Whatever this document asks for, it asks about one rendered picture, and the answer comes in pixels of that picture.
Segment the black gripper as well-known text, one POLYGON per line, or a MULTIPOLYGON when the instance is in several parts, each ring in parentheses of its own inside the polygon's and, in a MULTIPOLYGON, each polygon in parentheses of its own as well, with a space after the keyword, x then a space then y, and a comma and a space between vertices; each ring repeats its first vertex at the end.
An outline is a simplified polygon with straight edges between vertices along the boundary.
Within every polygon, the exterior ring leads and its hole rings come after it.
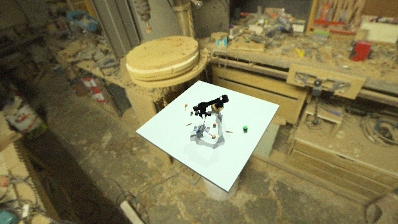
POLYGON ((203 119, 202 115, 205 115, 205 118, 207 116, 211 116, 211 111, 205 112, 205 109, 202 110, 202 111, 200 110, 200 112, 199 111, 195 111, 195 116, 198 116, 198 114, 199 114, 199 117, 201 117, 203 119))

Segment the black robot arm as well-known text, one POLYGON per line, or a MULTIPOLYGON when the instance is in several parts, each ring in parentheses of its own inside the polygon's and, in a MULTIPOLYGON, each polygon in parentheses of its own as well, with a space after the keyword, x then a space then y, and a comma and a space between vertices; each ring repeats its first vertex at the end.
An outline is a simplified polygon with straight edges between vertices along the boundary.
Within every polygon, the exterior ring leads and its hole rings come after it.
POLYGON ((210 105, 215 104, 216 108, 218 109, 219 107, 222 108, 224 103, 227 103, 229 101, 229 98, 227 95, 222 95, 221 97, 218 97, 217 99, 214 99, 209 102, 201 102, 198 104, 198 106, 193 106, 194 111, 199 111, 199 110, 204 110, 206 111, 206 108, 210 105), (222 99, 220 99, 222 97, 222 99))

